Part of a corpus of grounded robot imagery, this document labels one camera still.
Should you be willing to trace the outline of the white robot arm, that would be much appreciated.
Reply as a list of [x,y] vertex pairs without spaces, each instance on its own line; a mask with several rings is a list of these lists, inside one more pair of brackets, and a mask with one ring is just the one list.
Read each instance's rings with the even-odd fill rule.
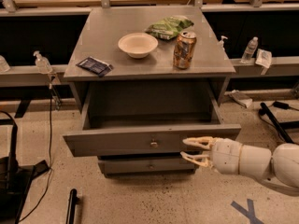
[[279,145],[274,151],[248,146],[229,138],[212,136],[183,140],[187,146],[200,147],[206,153],[180,155],[198,166],[209,167],[223,175],[243,175],[262,186],[289,196],[299,195],[299,146]]

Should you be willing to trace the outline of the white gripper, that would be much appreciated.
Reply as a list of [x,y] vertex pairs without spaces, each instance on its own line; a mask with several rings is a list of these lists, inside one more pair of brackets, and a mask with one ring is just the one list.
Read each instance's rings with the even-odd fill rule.
[[211,160],[207,154],[191,155],[184,151],[180,152],[181,157],[198,166],[213,167],[225,175],[237,175],[239,169],[240,151],[242,144],[228,138],[219,138],[216,142],[212,136],[189,137],[182,142],[187,146],[200,147],[210,150]]

